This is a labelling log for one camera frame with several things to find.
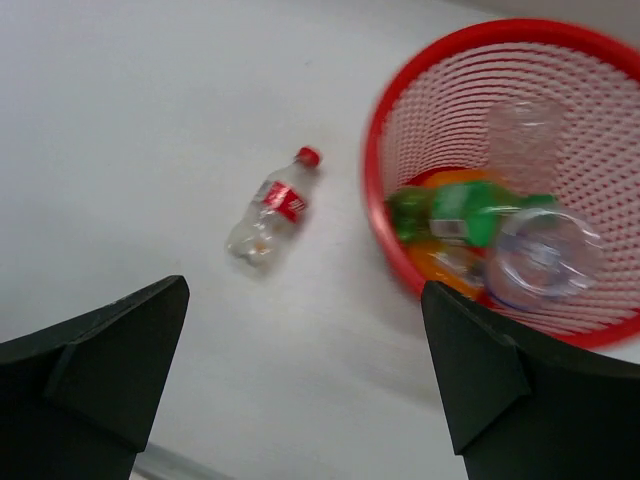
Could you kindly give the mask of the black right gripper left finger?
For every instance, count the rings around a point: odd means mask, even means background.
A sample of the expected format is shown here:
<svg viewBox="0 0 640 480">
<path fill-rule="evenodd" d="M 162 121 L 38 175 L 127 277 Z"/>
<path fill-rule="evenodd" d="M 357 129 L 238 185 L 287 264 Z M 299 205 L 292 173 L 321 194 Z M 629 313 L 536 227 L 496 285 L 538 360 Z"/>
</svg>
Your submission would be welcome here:
<svg viewBox="0 0 640 480">
<path fill-rule="evenodd" d="M 189 302 L 173 275 L 1 345 L 1 476 L 127 479 L 147 446 Z"/>
</svg>

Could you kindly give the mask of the clear bottle white cap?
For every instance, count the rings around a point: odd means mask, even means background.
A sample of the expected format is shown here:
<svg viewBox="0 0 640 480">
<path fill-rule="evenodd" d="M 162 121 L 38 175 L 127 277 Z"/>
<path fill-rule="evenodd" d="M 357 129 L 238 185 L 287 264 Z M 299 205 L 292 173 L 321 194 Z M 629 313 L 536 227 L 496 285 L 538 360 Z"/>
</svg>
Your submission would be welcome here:
<svg viewBox="0 0 640 480">
<path fill-rule="evenodd" d="M 564 109 L 544 98 L 516 98 L 487 113 L 488 167 L 519 195 L 549 194 Z"/>
</svg>

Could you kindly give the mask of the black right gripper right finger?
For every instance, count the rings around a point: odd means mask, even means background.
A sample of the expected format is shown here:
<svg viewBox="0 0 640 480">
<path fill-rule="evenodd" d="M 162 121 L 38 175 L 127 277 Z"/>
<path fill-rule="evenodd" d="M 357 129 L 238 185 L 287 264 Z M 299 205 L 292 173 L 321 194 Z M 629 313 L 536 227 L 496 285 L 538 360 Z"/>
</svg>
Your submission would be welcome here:
<svg viewBox="0 0 640 480">
<path fill-rule="evenodd" d="M 470 479 L 636 479 L 639 367 L 425 284 L 421 307 L 456 455 Z"/>
</svg>

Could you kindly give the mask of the orange soda bottle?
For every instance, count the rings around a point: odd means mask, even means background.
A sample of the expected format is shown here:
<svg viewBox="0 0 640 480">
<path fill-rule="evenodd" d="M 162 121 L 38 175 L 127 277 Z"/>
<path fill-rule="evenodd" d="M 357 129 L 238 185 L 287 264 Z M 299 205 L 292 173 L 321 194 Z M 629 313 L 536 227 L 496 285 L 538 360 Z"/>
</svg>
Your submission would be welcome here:
<svg viewBox="0 0 640 480">
<path fill-rule="evenodd" d="M 485 260 L 473 249 L 433 240 L 411 244 L 406 252 L 426 280 L 440 281 L 472 300 L 483 293 Z"/>
</svg>

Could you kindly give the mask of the clear bottle red label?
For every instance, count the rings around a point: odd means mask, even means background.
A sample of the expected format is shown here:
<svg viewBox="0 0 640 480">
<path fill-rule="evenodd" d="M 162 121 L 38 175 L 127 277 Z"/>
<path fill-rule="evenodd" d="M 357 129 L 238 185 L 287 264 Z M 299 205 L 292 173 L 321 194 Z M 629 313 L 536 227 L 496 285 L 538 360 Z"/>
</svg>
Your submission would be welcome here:
<svg viewBox="0 0 640 480">
<path fill-rule="evenodd" d="M 304 146 L 266 176 L 227 237 L 235 261 L 257 276 L 274 269 L 306 218 L 320 163 L 320 153 Z"/>
</svg>

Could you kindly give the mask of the green Sprite bottle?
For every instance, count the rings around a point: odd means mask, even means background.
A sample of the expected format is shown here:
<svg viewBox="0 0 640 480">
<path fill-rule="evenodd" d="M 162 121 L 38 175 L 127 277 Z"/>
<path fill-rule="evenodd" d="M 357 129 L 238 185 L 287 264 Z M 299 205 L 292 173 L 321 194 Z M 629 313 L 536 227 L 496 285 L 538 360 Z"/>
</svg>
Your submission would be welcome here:
<svg viewBox="0 0 640 480">
<path fill-rule="evenodd" d="M 522 209 L 557 202 L 551 194 L 519 195 L 490 181 L 467 181 L 438 187 L 407 186 L 386 199 L 398 239 L 491 245 L 503 220 Z"/>
</svg>

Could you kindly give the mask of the clear bottle blue label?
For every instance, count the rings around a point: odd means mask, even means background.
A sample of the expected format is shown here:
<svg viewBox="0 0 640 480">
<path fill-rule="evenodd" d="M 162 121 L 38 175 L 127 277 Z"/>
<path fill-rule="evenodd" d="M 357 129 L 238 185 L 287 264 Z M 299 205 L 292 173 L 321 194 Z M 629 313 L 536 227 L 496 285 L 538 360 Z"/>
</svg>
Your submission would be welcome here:
<svg viewBox="0 0 640 480">
<path fill-rule="evenodd" d="M 493 301 L 535 311 L 596 283 L 604 242 L 580 214 L 560 206 L 521 209 L 504 220 L 489 249 L 484 287 Z"/>
</svg>

